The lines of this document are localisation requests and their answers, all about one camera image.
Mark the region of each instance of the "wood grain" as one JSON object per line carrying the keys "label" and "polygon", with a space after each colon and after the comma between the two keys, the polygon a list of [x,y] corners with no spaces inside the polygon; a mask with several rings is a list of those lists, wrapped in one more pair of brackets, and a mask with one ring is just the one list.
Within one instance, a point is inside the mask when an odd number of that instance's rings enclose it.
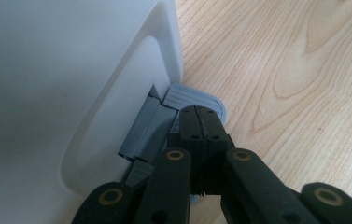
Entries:
{"label": "wood grain", "polygon": [[[176,0],[184,83],[227,107],[234,143],[289,187],[352,196],[352,0]],[[225,223],[219,197],[191,223]]]}

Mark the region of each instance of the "white plastic container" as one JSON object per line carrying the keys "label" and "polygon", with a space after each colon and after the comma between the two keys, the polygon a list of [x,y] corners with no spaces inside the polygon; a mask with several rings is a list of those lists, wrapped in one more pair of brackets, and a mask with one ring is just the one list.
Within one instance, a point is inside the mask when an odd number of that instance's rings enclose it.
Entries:
{"label": "white plastic container", "polygon": [[0,0],[0,223],[69,223],[181,79],[173,1]]}

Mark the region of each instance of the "wooden surface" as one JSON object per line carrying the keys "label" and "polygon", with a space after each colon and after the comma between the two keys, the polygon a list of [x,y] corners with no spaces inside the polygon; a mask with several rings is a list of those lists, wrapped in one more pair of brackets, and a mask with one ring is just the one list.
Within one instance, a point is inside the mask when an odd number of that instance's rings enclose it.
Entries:
{"label": "wooden surface", "polygon": [[[176,0],[184,83],[226,105],[226,131],[289,187],[352,196],[352,0]],[[219,197],[191,223],[225,223]]]}

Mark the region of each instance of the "light wood tabletop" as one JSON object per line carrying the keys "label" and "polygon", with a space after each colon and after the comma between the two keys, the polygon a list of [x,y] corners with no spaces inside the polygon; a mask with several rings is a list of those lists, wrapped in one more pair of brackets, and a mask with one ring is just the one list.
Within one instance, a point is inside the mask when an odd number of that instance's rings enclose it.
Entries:
{"label": "light wood tabletop", "polygon": [[[184,84],[216,95],[226,131],[288,187],[352,196],[352,1],[176,0]],[[190,223],[226,223],[218,196]]]}

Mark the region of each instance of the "wooden table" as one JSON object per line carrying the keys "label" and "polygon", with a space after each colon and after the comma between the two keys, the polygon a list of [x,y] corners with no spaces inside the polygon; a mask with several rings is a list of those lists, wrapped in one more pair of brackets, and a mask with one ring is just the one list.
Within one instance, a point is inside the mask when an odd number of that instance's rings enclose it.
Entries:
{"label": "wooden table", "polygon": [[[184,83],[216,95],[226,131],[289,187],[352,196],[352,1],[176,0]],[[191,223],[225,223],[219,197]]]}

